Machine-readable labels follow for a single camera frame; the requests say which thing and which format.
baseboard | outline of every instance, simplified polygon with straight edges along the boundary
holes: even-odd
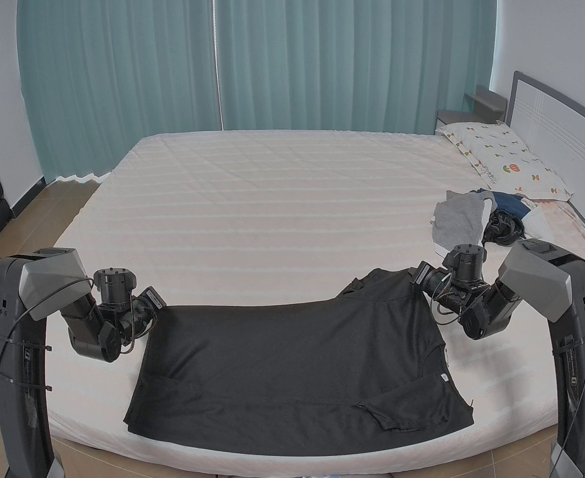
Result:
[[[29,191],[27,191],[22,198],[14,204],[14,207],[11,208],[12,217],[17,218],[18,215],[25,210],[27,205],[38,196],[38,193],[40,193],[45,186],[46,182],[44,181],[44,177],[42,177],[31,188],[29,188]]]

bed sheet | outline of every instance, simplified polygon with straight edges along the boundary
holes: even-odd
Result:
[[[434,206],[446,190],[485,187],[440,136],[340,131],[213,131],[140,141],[89,199],[57,245],[77,248],[89,275],[126,267],[169,304],[269,305],[332,298],[375,267],[439,265]],[[585,227],[565,203],[543,203],[557,244],[585,257]],[[488,243],[493,281],[507,249]],[[330,457],[242,455],[127,432],[144,353],[108,364],[69,345],[48,320],[53,435],[184,470],[253,477],[374,474],[490,450],[556,422],[545,319],[526,303],[506,331],[475,342],[441,327],[449,368],[475,424],[424,443]]]

floral pillow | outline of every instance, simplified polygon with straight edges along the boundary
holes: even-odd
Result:
[[[437,133],[467,156],[493,191],[532,200],[567,201],[572,195],[562,179],[504,123],[457,122],[440,127]]]

teal curtain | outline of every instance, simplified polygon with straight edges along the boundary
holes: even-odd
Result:
[[[225,129],[432,133],[488,85],[496,0],[215,0]]]
[[[220,129],[212,0],[18,0],[47,180],[110,171],[144,136]]]

floor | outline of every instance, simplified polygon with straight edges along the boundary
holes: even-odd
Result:
[[[89,197],[93,181],[56,182],[45,188],[0,234],[0,257],[53,246]],[[394,474],[395,478],[546,478],[556,427],[461,461]],[[208,475],[148,464],[87,446],[55,439],[67,478],[205,478]],[[0,436],[0,477],[6,471]]]

